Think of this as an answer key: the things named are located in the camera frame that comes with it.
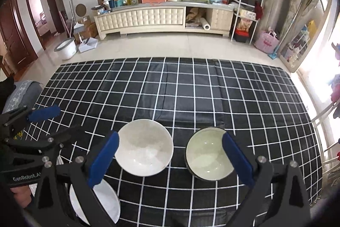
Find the black tablecloth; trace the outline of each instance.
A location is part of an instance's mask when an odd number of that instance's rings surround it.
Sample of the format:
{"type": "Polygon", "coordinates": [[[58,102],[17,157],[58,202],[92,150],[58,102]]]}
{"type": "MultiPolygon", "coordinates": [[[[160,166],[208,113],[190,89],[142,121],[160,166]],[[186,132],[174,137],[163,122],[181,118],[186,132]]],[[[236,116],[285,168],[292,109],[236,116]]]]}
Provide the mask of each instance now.
{"type": "MultiPolygon", "coordinates": [[[[194,178],[184,162],[192,134],[217,126],[241,137],[273,163],[296,160],[309,200],[321,189],[317,140],[306,108],[282,69],[223,60],[138,58],[65,64],[58,68],[36,108],[57,104],[62,113],[31,125],[28,139],[80,123],[86,134],[64,148],[65,162],[86,155],[110,130],[139,118],[165,126],[174,142],[169,166],[151,177],[123,171],[113,159],[105,179],[119,195],[118,226],[223,226],[248,188],[235,172],[218,182],[194,178]]],[[[261,222],[275,188],[256,222],[261,222]]]]}

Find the person's hand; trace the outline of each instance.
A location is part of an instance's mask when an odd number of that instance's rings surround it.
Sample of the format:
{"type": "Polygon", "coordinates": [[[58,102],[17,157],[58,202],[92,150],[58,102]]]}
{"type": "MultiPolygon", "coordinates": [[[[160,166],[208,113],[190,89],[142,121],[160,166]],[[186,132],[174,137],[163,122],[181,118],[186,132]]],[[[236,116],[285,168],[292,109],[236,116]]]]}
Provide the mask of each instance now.
{"type": "Polygon", "coordinates": [[[32,201],[29,186],[13,187],[11,191],[14,192],[14,199],[22,208],[26,208],[32,201]]]}

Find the white bucket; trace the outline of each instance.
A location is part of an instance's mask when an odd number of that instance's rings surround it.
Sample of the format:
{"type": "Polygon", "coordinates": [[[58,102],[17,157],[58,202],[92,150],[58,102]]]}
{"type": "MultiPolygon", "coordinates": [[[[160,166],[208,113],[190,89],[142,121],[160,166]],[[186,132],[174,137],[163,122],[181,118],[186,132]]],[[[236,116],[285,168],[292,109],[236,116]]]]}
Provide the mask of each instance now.
{"type": "Polygon", "coordinates": [[[67,38],[62,41],[55,49],[55,52],[58,53],[59,57],[62,60],[70,59],[77,52],[77,47],[74,43],[74,37],[67,38]]]}

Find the tile floor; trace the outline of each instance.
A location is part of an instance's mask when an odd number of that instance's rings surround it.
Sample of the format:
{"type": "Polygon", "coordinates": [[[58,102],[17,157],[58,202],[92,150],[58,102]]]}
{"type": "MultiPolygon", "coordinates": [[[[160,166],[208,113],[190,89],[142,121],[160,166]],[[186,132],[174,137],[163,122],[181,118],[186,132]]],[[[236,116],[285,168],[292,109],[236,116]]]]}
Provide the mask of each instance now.
{"type": "Polygon", "coordinates": [[[47,49],[33,62],[22,80],[39,81],[44,87],[61,64],[90,60],[133,58],[133,57],[193,57],[225,59],[252,62],[271,66],[285,66],[280,59],[272,60],[254,46],[231,42],[221,35],[192,33],[145,33],[109,34],[100,41],[97,48],[84,53],[76,53],[71,59],[63,61],[54,52],[66,33],[56,37],[47,49]]]}

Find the white bowl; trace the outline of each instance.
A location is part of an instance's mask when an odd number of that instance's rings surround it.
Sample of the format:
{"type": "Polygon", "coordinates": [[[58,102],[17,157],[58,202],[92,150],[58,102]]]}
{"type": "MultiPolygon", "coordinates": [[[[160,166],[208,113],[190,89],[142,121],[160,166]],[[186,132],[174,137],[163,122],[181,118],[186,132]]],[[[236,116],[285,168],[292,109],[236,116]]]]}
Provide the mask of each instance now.
{"type": "MultiPolygon", "coordinates": [[[[98,185],[93,187],[93,191],[95,192],[105,212],[109,215],[114,223],[117,223],[120,216],[120,201],[114,189],[109,185],[108,182],[102,179],[98,185]]],[[[89,224],[82,208],[80,207],[72,185],[70,187],[70,200],[77,216],[79,216],[82,221],[89,224]]]]}
{"type": "Polygon", "coordinates": [[[130,174],[151,176],[169,164],[173,142],[166,128],[150,119],[137,119],[119,130],[117,163],[130,174]]]}
{"type": "Polygon", "coordinates": [[[234,170],[222,148],[222,136],[226,131],[208,127],[197,131],[189,140],[185,157],[191,173],[207,181],[217,181],[234,170]]]}

